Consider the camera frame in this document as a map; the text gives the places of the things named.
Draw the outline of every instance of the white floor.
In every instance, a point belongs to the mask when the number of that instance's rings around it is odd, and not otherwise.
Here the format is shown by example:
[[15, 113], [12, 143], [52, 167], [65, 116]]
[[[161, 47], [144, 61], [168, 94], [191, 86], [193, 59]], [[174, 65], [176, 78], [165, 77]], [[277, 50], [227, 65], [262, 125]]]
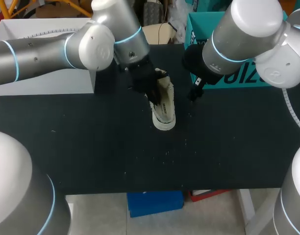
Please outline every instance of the white floor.
[[183, 209], [137, 218], [129, 216], [125, 193], [71, 195], [67, 200], [73, 203], [71, 235], [245, 234], [235, 191], [195, 203], [187, 200]]

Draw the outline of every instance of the black table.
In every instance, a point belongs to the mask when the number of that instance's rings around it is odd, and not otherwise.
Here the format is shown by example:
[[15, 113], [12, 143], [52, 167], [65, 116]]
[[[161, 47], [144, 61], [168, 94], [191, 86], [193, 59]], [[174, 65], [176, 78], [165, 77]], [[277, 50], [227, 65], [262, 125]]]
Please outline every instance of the black table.
[[[300, 129], [276, 88], [206, 91], [192, 104], [183, 45], [151, 47], [175, 85], [176, 126], [154, 128], [124, 74], [96, 94], [0, 97], [0, 131], [19, 140], [65, 194], [280, 187]], [[300, 86], [288, 91], [300, 118]]]

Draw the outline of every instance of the shoe sole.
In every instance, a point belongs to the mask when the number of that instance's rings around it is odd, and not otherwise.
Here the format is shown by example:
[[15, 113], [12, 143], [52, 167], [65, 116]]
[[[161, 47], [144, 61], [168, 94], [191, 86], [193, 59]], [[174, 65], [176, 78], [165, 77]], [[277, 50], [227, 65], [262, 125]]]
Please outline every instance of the shoe sole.
[[161, 123], [155, 116], [155, 114], [152, 112], [152, 121], [154, 126], [159, 129], [160, 131], [169, 131], [175, 127], [176, 124], [176, 117], [174, 115], [174, 119], [169, 123]]

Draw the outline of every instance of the cable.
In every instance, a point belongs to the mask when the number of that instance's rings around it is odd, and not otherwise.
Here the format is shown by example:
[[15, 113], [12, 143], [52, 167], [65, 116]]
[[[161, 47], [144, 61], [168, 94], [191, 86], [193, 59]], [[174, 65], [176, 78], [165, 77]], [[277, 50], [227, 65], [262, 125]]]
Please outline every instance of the cable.
[[299, 121], [298, 117], [296, 116], [296, 114], [295, 114], [295, 112], [293, 110], [291, 102], [289, 101], [289, 97], [288, 97], [287, 91], [286, 91], [286, 89], [282, 89], [282, 91], [283, 91], [283, 96], [284, 96], [287, 108], [288, 108], [289, 112], [291, 113], [293, 119], [295, 120], [295, 122], [297, 123], [297, 125], [300, 128], [300, 121]]
[[[165, 22], [165, 18], [166, 18], [166, 13], [167, 12], [168, 12], [168, 6], [166, 6], [166, 8], [165, 8], [164, 19], [163, 19], [163, 23], [162, 24], [164, 24], [164, 22]], [[160, 44], [160, 29], [161, 29], [162, 24], [160, 25], [159, 31], [158, 31], [158, 45]]]
[[159, 31], [158, 31], [158, 45], [160, 44], [160, 29], [161, 29], [161, 26], [163, 25], [164, 23], [162, 23], [159, 27]]

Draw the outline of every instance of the white sneaker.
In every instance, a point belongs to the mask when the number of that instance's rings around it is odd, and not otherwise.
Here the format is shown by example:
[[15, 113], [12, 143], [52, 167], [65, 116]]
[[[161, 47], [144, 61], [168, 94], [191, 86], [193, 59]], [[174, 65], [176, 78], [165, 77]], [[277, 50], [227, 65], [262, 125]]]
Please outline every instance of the white sneaker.
[[174, 86], [170, 77], [157, 80], [158, 88], [161, 93], [161, 103], [154, 105], [150, 102], [152, 109], [152, 121], [154, 126], [161, 131], [171, 130], [176, 123], [174, 106]]

